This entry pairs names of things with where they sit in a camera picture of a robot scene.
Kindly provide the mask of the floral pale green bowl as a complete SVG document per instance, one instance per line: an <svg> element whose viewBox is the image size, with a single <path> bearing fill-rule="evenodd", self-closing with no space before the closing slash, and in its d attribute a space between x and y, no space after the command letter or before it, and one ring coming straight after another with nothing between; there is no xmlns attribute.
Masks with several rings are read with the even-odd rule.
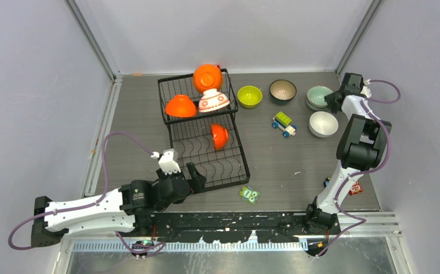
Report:
<svg viewBox="0 0 440 274"><path fill-rule="evenodd" d="M315 86L307 91L306 99L307 102L315 108L327 108L328 104L325 101L325 97L332 93L333 91L328 87Z"/></svg>

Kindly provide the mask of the pale green ringed bowl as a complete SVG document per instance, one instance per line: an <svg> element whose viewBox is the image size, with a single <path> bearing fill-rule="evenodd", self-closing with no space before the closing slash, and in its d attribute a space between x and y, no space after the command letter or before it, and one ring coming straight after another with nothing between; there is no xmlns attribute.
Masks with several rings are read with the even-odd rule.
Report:
<svg viewBox="0 0 440 274"><path fill-rule="evenodd" d="M313 111L327 111L328 110L326 107L319 108L319 107L313 106L309 103L309 101L306 102L306 105Z"/></svg>

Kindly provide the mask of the white ribbed bowl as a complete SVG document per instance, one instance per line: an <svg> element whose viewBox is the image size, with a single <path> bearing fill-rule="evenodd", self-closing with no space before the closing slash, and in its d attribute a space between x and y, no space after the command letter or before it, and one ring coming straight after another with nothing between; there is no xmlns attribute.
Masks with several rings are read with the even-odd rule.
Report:
<svg viewBox="0 0 440 274"><path fill-rule="evenodd" d="M316 137L328 138L334 135L338 128L338 120L331 113L317 111L309 118L309 129Z"/></svg>

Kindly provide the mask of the black wire dish rack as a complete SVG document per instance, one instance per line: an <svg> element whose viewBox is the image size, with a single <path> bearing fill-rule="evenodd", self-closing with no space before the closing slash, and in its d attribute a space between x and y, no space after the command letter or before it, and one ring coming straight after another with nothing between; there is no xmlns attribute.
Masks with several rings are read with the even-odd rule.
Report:
<svg viewBox="0 0 440 274"><path fill-rule="evenodd" d="M189 179L187 164L194 164L198 174L206 178L205 190L213 191L247 184L251 177L245 152L236 126L239 103L228 70L221 68L223 84L219 89L230 100L229 106L212 112L198 113L191 118L178 118L162 113L169 133L169 142L178 153L177 161ZM218 124L228 133L226 145L214 148L211 125Z"/></svg>

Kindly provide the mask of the yellow green bowl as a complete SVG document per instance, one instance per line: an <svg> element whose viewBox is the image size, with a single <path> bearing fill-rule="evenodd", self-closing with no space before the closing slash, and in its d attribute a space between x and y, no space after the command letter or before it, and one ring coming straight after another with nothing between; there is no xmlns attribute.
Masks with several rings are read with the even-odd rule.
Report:
<svg viewBox="0 0 440 274"><path fill-rule="evenodd" d="M255 108L263 99L263 94L256 86L244 86L237 92L237 98L244 108Z"/></svg>

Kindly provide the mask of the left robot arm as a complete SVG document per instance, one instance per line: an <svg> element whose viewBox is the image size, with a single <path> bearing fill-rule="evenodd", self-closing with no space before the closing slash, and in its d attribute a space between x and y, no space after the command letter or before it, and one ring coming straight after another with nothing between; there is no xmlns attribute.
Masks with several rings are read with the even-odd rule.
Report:
<svg viewBox="0 0 440 274"><path fill-rule="evenodd" d="M67 202L54 202L47 196L36 198L31 246L48 247L60 243L66 235L88 232L134 231L147 236L153 227L151 214L163 212L169 205L180 204L187 196L205 190L207 179L193 163L187 163L188 178L183 172L156 173L155 181L133 180L104 197Z"/></svg>

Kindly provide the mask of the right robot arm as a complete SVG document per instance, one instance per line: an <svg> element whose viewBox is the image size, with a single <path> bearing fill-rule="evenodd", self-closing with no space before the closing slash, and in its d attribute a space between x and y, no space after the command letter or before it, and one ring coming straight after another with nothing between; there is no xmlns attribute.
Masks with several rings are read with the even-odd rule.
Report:
<svg viewBox="0 0 440 274"><path fill-rule="evenodd" d="M343 112L349 119L336 151L334 174L324 190L306 208L304 228L318 234L330 230L337 221L340 205L355 182L364 174L379 170L386 159L392 124L380 119L369 107L368 85L361 74L348 72L338 91L325 96L328 110Z"/></svg>

